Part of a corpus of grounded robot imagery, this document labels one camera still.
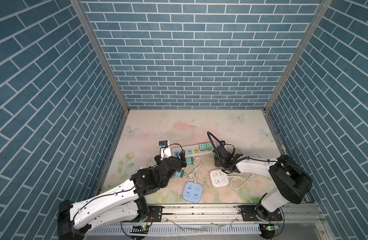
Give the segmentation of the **green plug adapter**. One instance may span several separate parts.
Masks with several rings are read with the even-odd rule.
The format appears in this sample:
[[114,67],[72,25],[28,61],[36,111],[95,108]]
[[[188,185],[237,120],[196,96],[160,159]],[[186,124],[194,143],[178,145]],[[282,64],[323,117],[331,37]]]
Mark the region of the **green plug adapter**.
[[206,143],[206,150],[212,150],[213,148],[212,143]]

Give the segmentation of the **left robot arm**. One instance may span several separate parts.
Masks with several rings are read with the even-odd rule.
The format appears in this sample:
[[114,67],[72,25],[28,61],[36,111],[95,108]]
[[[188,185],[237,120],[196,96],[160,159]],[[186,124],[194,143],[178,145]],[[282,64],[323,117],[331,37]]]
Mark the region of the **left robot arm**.
[[82,240],[106,225],[145,219],[150,212],[145,196],[167,187],[170,178],[187,166],[184,151],[160,154],[155,160],[155,166],[138,170],[111,190],[81,202],[61,202],[58,239]]

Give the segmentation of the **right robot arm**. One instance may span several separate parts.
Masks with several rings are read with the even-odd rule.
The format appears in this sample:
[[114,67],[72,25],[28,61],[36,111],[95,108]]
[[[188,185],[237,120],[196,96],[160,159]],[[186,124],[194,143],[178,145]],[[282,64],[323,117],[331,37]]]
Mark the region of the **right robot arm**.
[[230,153],[224,146],[213,150],[215,161],[225,173],[250,173],[271,178],[276,188],[263,195],[255,206],[256,216],[266,221],[282,206],[300,204],[312,187],[312,178],[291,157],[252,158]]

